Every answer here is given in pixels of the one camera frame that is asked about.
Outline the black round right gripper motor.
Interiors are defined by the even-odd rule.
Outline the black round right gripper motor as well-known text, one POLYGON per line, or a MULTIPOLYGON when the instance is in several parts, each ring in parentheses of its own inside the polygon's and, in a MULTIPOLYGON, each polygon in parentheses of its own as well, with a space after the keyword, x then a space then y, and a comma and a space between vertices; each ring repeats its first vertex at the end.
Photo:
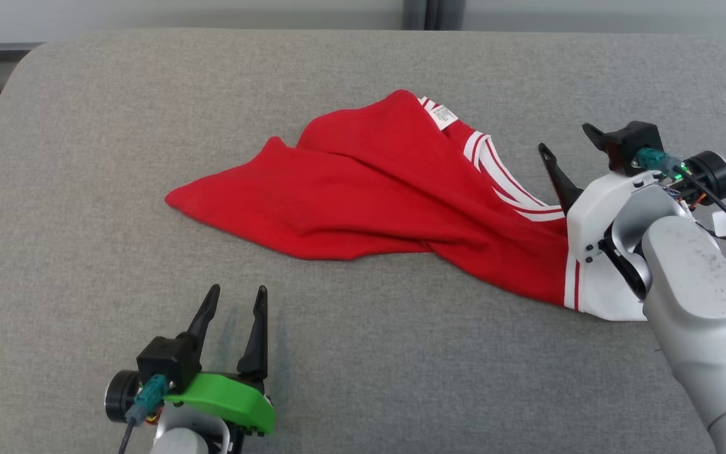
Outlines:
POLYGON ((694 177, 719 199, 726 199, 726 160, 716 152, 706 150, 686 158, 684 164, 694 177))

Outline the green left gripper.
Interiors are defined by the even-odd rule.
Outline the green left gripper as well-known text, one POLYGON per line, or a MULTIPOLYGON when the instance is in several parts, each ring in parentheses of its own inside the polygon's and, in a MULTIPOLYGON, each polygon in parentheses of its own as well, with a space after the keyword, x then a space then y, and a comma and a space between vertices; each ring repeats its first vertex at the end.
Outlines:
MULTIPOLYGON (((220 285, 212 285, 187 328, 187 335, 194 341, 194 354, 202 354, 219 295, 220 285)), ((242 377, 264 380, 268 376, 268 291, 265 286, 258 288, 253 316, 250 338, 236 370, 242 377)), ((170 391, 164 396, 164 402, 182 404, 265 436, 275 428, 275 410, 264 393, 217 373, 196 374, 186 390, 181 393, 170 391)))

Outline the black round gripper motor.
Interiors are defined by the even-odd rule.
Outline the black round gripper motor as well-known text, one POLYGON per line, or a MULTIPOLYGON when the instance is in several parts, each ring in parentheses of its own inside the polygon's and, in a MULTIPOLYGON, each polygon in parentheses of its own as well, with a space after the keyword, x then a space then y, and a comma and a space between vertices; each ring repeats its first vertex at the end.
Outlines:
POLYGON ((706 150, 686 158, 684 164, 694 177, 719 199, 726 199, 726 160, 716 152, 706 150))
POLYGON ((139 393, 139 372, 121 370, 112 377, 105 391, 104 408, 107 419, 127 423, 126 413, 139 393))

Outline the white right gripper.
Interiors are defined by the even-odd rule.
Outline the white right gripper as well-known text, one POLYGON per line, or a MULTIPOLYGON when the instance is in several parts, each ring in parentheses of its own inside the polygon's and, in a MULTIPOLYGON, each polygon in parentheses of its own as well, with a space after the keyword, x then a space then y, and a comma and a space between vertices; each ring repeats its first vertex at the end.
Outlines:
POLYGON ((568 249, 581 264, 601 253, 597 244, 607 232, 611 245, 630 250, 649 225, 667 216, 667 192, 655 182, 653 172, 636 177, 608 173, 583 190, 563 172, 545 143, 539 143, 537 152, 567 216, 568 249))

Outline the red jersey with white sleeves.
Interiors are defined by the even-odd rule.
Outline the red jersey with white sleeves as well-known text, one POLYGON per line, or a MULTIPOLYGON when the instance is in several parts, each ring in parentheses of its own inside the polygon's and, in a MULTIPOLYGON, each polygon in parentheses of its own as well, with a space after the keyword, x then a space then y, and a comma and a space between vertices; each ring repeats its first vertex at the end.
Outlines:
POLYGON ((396 90, 271 137, 248 163, 165 196, 188 218, 302 260, 432 253, 497 288, 642 322, 611 264, 580 262, 565 211, 525 189, 489 134, 396 90))

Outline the black round left gripper motor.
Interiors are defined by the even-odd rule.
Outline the black round left gripper motor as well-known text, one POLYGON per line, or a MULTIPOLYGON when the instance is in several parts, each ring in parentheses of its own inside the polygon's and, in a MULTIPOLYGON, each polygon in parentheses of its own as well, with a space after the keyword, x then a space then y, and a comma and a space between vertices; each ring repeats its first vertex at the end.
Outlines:
POLYGON ((121 370, 112 377, 105 391, 104 408, 107 419, 127 423, 126 413, 139 393, 139 372, 121 370))

